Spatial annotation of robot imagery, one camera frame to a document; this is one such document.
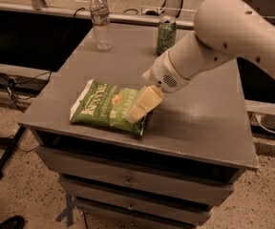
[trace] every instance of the tabletop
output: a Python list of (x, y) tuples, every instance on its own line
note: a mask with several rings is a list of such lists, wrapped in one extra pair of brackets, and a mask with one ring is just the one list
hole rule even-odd
[[(70, 109), (90, 79), (138, 90), (147, 84), (141, 75), (158, 57), (157, 28), (111, 26), (113, 48), (99, 52), (90, 31), (19, 118), (20, 126), (168, 156), (257, 169), (236, 60), (201, 73), (180, 91), (166, 94), (147, 116), (143, 136), (71, 124)], [(177, 30), (176, 40), (188, 32)]]

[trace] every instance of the gray table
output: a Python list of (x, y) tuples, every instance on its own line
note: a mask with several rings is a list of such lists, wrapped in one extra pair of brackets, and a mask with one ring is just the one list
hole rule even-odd
[[(236, 61), (201, 74), (147, 118), (142, 137), (72, 125), (70, 108), (88, 80), (140, 89), (157, 58), (157, 29), (113, 24), (114, 47), (90, 32), (18, 120), (37, 153), (88, 213), (155, 228), (203, 224), (257, 156)], [(177, 40), (189, 31), (177, 32)]]

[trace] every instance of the green chip bag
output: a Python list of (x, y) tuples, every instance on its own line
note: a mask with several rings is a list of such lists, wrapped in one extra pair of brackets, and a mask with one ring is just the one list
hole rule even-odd
[(113, 127), (142, 135), (145, 118), (134, 124), (126, 119), (138, 93), (135, 89), (90, 80), (71, 108), (70, 121)]

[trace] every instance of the person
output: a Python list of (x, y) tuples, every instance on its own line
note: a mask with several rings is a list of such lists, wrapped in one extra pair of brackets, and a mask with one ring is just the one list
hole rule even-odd
[(0, 229), (23, 229), (25, 220), (21, 216), (14, 216), (0, 223)]

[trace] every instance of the soda can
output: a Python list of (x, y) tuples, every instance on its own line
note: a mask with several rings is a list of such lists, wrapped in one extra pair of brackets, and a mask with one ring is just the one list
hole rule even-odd
[(157, 54), (161, 55), (175, 45), (177, 24), (175, 17), (163, 15), (159, 20)]

